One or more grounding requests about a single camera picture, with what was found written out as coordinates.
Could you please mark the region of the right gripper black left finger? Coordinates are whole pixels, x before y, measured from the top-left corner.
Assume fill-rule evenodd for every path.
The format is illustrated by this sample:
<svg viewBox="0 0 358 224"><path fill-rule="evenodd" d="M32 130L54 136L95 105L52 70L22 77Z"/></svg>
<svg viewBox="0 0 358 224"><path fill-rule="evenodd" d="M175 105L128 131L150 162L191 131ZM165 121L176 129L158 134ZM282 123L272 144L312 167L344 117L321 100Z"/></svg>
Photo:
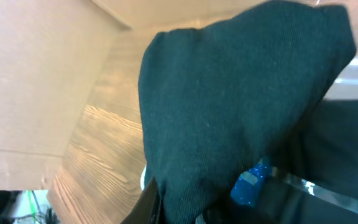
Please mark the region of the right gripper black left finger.
<svg viewBox="0 0 358 224"><path fill-rule="evenodd" d="M121 224L162 224L162 200L154 177Z"/></svg>

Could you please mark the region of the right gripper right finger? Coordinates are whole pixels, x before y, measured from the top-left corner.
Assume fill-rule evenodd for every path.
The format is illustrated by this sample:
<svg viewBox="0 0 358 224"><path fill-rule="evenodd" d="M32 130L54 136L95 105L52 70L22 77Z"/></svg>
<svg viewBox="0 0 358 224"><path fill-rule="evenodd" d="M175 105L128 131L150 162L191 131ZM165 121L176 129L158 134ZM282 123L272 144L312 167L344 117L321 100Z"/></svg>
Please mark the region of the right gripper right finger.
<svg viewBox="0 0 358 224"><path fill-rule="evenodd" d="M264 184L255 206L228 197L205 210L203 219L222 224L358 224L358 214L275 179Z"/></svg>

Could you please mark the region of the blue sequin garment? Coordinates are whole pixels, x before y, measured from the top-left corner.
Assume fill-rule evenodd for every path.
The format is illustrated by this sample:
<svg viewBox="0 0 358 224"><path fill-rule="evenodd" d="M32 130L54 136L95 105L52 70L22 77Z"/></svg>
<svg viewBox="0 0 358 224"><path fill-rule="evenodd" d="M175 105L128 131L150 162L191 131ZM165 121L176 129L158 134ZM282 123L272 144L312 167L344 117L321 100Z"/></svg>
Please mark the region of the blue sequin garment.
<svg viewBox="0 0 358 224"><path fill-rule="evenodd" d="M254 207L263 184L271 173L270 159L261 159L255 166L239 176L231 190L231 198L239 205Z"/></svg>

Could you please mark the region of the large black garment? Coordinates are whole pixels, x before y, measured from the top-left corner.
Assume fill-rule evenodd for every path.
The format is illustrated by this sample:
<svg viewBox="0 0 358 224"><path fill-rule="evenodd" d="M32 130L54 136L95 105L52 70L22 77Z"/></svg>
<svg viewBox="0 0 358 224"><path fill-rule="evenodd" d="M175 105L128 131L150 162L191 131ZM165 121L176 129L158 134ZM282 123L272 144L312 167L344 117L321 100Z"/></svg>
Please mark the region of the large black garment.
<svg viewBox="0 0 358 224"><path fill-rule="evenodd" d="M358 100L323 100L272 165L324 189L358 199Z"/></svg>

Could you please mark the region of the small black garment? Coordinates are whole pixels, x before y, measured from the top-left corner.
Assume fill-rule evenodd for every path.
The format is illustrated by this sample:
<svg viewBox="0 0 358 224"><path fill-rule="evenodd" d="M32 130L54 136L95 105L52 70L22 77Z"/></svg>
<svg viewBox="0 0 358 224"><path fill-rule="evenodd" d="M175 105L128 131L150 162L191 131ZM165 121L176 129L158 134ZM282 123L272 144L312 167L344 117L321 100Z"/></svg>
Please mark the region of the small black garment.
<svg viewBox="0 0 358 224"><path fill-rule="evenodd" d="M158 33L139 104L167 223L192 223L290 135L356 54L347 9L267 1L202 29Z"/></svg>

